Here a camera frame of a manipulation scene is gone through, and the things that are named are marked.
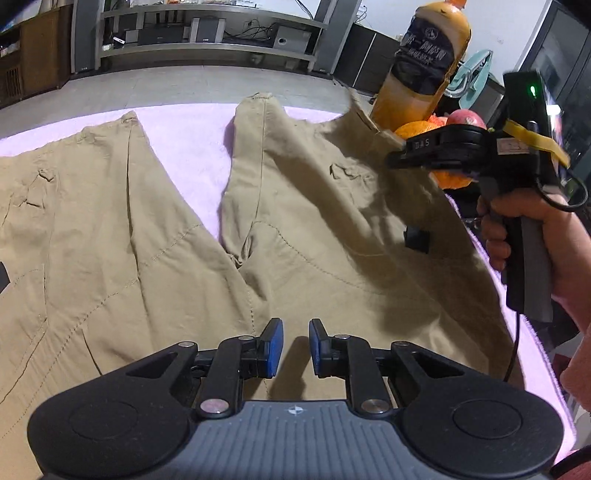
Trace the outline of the person right hand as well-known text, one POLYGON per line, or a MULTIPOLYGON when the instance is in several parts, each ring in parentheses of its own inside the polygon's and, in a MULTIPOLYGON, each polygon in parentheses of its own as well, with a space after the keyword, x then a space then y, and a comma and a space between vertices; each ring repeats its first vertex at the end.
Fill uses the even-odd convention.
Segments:
POLYGON ((477 206, 489 263, 504 270, 511 255, 507 231, 493 214, 528 217, 542 223, 544 243, 552 261, 552 298, 570 315, 580 331, 590 327, 590 236, 574 213, 560 211, 529 189, 515 190, 477 206))

